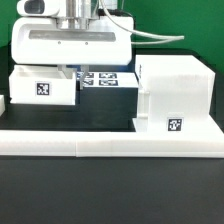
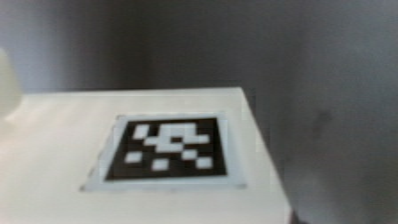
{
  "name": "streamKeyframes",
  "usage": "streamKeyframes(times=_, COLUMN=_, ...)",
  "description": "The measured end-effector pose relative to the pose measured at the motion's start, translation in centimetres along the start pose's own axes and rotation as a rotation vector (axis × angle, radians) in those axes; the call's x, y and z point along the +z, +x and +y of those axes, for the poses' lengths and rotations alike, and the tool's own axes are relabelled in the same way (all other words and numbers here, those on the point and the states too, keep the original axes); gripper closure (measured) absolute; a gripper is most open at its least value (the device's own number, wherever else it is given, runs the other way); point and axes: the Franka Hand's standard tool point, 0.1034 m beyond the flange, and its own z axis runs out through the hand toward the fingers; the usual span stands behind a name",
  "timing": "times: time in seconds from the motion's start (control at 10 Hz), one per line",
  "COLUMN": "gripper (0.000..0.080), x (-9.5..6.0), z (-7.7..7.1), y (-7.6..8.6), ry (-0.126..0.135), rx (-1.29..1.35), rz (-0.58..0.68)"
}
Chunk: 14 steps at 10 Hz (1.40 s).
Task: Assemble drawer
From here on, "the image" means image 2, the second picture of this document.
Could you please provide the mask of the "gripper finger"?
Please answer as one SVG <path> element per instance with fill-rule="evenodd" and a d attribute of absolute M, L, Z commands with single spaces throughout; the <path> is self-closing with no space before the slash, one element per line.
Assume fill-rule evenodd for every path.
<path fill-rule="evenodd" d="M 24 97 L 22 85 L 6 50 L 0 48 L 0 119 L 13 113 Z"/>

